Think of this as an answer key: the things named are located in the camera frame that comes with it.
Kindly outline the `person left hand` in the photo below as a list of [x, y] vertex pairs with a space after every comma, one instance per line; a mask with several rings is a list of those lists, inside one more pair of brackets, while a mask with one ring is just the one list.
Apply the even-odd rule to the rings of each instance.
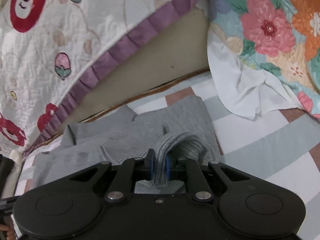
[[16, 233], [12, 226], [1, 224], [0, 225], [1, 232], [6, 234], [6, 240], [16, 240]]

